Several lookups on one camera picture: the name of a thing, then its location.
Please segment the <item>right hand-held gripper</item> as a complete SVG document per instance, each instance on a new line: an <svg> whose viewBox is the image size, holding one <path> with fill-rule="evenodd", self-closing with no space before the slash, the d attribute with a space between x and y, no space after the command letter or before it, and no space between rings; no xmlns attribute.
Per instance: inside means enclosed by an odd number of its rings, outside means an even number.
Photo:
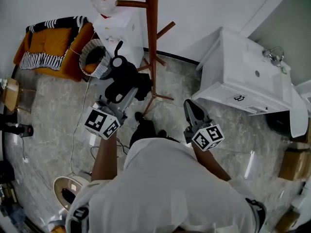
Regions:
<svg viewBox="0 0 311 233"><path fill-rule="evenodd" d="M214 120L210 120L207 110L199 103L186 99L184 112L188 126L184 131L186 143L195 144L200 150L207 151L224 140L224 134Z"/></svg>

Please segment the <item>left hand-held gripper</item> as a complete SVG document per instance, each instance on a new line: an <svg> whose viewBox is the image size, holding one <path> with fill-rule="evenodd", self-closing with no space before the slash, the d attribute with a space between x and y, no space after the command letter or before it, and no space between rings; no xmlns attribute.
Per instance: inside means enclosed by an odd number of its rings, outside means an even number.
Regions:
<svg viewBox="0 0 311 233"><path fill-rule="evenodd" d="M105 97L89 106L84 116L84 127L92 134L108 140L127 119L125 109L130 106L138 88L132 87L123 95L119 81L114 81L105 90ZM116 98L115 102L107 98Z"/></svg>

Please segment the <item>brown wooden coat rack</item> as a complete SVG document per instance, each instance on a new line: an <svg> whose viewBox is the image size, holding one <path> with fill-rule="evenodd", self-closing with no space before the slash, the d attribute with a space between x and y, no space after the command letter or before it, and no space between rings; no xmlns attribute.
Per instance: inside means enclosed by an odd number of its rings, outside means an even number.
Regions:
<svg viewBox="0 0 311 233"><path fill-rule="evenodd" d="M116 6L119 7L135 7L144 8L146 10L146 22L147 22L147 33L148 33L148 44L149 44L149 61L145 60L145 66L138 68L138 71L148 69L151 74L153 81L152 97L145 108L144 114L149 110L150 105L156 98L173 100L173 98L162 96L156 93L156 62L165 66L166 63L160 59L157 54L157 40L163 36L168 30L175 26L175 22L170 22L161 31L157 30L157 19L158 19L158 0L117 0Z"/></svg>

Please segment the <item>person's right forearm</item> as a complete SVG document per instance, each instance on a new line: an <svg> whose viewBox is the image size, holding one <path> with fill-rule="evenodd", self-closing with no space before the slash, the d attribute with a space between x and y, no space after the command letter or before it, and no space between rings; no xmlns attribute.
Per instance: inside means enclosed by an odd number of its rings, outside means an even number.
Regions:
<svg viewBox="0 0 311 233"><path fill-rule="evenodd" d="M231 180L231 177L226 173L226 171L221 167L221 165L216 161L214 156L210 151L202 151L195 143L192 142L192 148L194 150L197 161L204 166L210 173L218 177L223 181Z"/></svg>

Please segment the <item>person's black trousers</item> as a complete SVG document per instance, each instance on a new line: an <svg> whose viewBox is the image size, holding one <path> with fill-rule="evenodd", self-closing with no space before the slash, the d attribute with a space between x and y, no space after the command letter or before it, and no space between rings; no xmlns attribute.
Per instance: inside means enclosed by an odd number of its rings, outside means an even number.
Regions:
<svg viewBox="0 0 311 233"><path fill-rule="evenodd" d="M157 136L154 123L151 120L143 120L141 123L138 123L136 131L133 133L130 140L130 147L137 141L147 138L159 138ZM165 139L172 140L174 142L178 142L172 137L167 137Z"/></svg>

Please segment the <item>woven striped basket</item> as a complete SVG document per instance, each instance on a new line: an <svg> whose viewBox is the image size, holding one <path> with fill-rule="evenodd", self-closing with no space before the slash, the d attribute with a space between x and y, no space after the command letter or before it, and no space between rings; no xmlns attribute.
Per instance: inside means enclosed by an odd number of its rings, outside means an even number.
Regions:
<svg viewBox="0 0 311 233"><path fill-rule="evenodd" d="M92 39L82 49L82 53L79 57L79 66L85 75L100 80L106 80L109 79L112 74L112 68L110 66L111 59L109 52L106 50L101 40ZM92 74L87 74L84 71L84 67L92 63L98 63L98 67Z"/></svg>

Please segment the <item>white water dispenser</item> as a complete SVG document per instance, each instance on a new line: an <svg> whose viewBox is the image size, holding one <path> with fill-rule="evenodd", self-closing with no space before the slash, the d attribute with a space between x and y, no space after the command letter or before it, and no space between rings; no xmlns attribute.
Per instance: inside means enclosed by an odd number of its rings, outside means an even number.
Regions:
<svg viewBox="0 0 311 233"><path fill-rule="evenodd" d="M123 7L116 8L114 12L109 18L98 16L93 27L111 57L114 57L115 48L122 41L118 53L138 68L144 55L139 11Z"/></svg>

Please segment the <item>white sink cabinet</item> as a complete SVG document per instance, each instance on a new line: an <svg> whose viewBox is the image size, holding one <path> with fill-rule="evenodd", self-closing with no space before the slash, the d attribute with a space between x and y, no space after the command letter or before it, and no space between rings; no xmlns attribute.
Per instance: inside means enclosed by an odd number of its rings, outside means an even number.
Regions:
<svg viewBox="0 0 311 233"><path fill-rule="evenodd" d="M244 110L252 115L289 111L291 137L307 132L307 107L291 81L291 67L281 67L263 57L264 48L230 30L218 39L197 66L202 71L200 89L192 95Z"/></svg>

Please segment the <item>person's white shirt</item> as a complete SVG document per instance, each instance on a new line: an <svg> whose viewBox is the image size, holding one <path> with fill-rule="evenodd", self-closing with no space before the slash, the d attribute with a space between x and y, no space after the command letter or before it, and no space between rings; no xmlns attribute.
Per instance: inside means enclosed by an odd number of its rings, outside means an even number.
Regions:
<svg viewBox="0 0 311 233"><path fill-rule="evenodd" d="M67 233L259 233L266 219L242 177L223 181L193 148L164 138L135 142L123 171L91 181L72 203Z"/></svg>

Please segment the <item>orange sofa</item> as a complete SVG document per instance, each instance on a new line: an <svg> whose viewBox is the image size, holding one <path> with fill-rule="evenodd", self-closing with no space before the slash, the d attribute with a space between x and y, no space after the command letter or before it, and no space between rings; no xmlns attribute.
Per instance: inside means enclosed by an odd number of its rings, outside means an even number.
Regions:
<svg viewBox="0 0 311 233"><path fill-rule="evenodd" d="M94 36L87 17L65 17L30 25L13 63L23 70L81 81L79 58Z"/></svg>

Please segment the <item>round black floor device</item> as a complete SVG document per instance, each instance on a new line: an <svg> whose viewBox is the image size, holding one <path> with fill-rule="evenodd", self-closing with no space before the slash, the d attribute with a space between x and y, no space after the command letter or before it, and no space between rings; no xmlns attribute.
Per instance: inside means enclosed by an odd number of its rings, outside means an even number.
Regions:
<svg viewBox="0 0 311 233"><path fill-rule="evenodd" d="M34 134L34 129L31 125L19 124L18 129L19 129L19 136L21 138L31 137Z"/></svg>

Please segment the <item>chrome faucet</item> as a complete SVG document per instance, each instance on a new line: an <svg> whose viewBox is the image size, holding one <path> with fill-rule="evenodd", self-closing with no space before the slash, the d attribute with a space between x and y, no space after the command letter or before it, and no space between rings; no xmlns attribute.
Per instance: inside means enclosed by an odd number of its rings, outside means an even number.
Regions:
<svg viewBox="0 0 311 233"><path fill-rule="evenodd" d="M280 46L276 46L271 49L263 50L262 55L263 57L269 58L272 65L281 67L281 62L284 58L284 49Z"/></svg>

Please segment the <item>round wooden side table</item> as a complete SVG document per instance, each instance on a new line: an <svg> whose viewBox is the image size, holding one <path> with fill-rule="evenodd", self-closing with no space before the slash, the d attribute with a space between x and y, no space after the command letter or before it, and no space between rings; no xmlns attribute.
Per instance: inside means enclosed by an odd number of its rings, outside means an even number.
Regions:
<svg viewBox="0 0 311 233"><path fill-rule="evenodd" d="M5 107L11 111L15 112L18 110L25 111L27 113L31 113L31 110L26 110L24 108L19 107L20 97L23 92L36 92L34 89L22 88L19 85L19 82L12 78L7 78L8 83L5 89L2 90L1 101L5 105Z"/></svg>

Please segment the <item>round beige bin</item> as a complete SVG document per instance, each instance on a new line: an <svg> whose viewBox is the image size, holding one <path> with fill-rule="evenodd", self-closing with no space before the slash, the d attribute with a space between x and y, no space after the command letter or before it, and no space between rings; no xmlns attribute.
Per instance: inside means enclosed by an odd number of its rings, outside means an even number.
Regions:
<svg viewBox="0 0 311 233"><path fill-rule="evenodd" d="M68 212L80 190L89 184L91 175L79 172L77 175L60 176L54 180L53 189L58 202Z"/></svg>

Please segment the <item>large cardboard box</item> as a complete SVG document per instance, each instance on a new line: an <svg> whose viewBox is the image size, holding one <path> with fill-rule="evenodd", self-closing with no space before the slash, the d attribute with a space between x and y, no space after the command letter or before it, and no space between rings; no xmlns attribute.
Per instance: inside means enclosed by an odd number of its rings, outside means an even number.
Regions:
<svg viewBox="0 0 311 233"><path fill-rule="evenodd" d="M279 178L297 181L311 176L311 151L287 149L279 171Z"/></svg>

